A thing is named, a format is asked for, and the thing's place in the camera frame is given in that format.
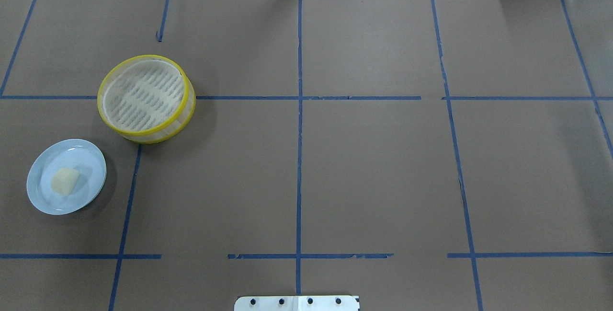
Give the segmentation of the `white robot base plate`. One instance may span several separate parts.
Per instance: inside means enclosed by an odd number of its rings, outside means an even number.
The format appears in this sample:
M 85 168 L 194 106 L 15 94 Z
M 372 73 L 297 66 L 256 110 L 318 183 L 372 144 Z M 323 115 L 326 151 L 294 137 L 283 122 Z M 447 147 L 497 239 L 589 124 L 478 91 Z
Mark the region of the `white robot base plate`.
M 359 297 L 351 295 L 243 296 L 235 311 L 359 311 Z

